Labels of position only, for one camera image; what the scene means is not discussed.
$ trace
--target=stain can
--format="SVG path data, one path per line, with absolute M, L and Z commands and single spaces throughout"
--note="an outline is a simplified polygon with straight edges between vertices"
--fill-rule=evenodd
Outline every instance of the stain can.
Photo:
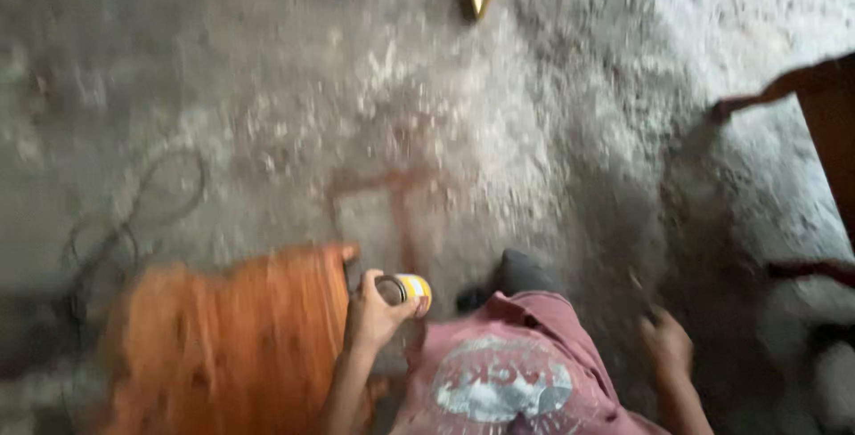
M 421 276 L 404 273 L 383 275 L 375 279 L 375 284 L 380 296 L 392 307 L 411 298 L 417 298 L 419 308 L 415 310 L 416 318 L 423 317 L 430 310 L 433 296 L 430 285 Z

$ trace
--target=black cord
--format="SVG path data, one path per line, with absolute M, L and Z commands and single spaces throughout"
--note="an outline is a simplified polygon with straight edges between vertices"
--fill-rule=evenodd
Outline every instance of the black cord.
M 168 167 L 182 159 L 190 159 L 197 171 L 195 187 L 191 192 L 190 197 L 180 203 L 176 209 L 168 210 L 157 215 L 150 215 L 145 220 L 141 218 L 141 207 L 143 206 L 144 195 L 146 191 L 151 189 L 155 182 L 156 175 L 161 168 Z M 140 178 L 139 186 L 134 200 L 131 203 L 131 208 L 128 214 L 119 222 L 115 223 L 103 237 L 103 239 L 95 245 L 89 255 L 81 257 L 80 254 L 80 235 L 88 227 L 93 226 L 98 221 L 109 222 L 103 217 L 86 217 L 78 222 L 69 232 L 69 240 L 66 243 L 65 251 L 68 257 L 77 267 L 72 276 L 72 284 L 66 295 L 59 299 L 55 304 L 57 315 L 63 320 L 67 320 L 75 333 L 76 351 L 82 351 L 85 346 L 84 329 L 86 326 L 86 302 L 91 296 L 90 288 L 94 276 L 103 269 L 105 263 L 113 264 L 112 271 L 122 276 L 122 281 L 125 281 L 125 273 L 136 272 L 139 268 L 140 253 L 137 237 L 134 235 L 134 226 L 139 228 L 142 226 L 168 225 L 175 223 L 185 218 L 190 214 L 204 197 L 205 189 L 208 183 L 208 171 L 202 154 L 197 149 L 177 149 L 167 152 L 157 158 Z M 131 256 L 129 266 L 122 266 L 119 262 L 113 259 L 113 252 L 127 242 L 131 247 Z

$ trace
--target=orange wooden board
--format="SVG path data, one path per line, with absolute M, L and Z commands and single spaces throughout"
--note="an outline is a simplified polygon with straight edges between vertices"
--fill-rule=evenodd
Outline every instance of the orange wooden board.
M 315 432 L 342 349 L 344 262 L 355 251 L 283 249 L 226 278 L 149 270 L 105 338 L 118 356 L 102 433 Z

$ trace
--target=red t-shirt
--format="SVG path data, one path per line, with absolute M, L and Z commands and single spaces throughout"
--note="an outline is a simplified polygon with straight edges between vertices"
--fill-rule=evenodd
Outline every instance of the red t-shirt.
M 473 315 L 429 325 L 407 356 L 392 435 L 659 435 L 628 412 L 571 305 L 551 293 L 499 293 Z

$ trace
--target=person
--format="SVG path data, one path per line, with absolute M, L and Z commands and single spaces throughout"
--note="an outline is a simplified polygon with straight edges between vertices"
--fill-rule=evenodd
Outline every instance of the person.
M 416 300 L 391 307 L 367 271 L 350 301 L 322 420 L 326 435 L 351 432 L 378 350 L 412 317 Z M 403 405 L 392 434 L 660 434 L 618 402 L 593 341 L 551 271 L 506 250 L 495 288 L 469 316 L 427 324 L 407 353 Z M 640 321 L 654 366 L 660 421 L 675 435 L 710 435 L 691 382 L 692 341 L 665 310 Z

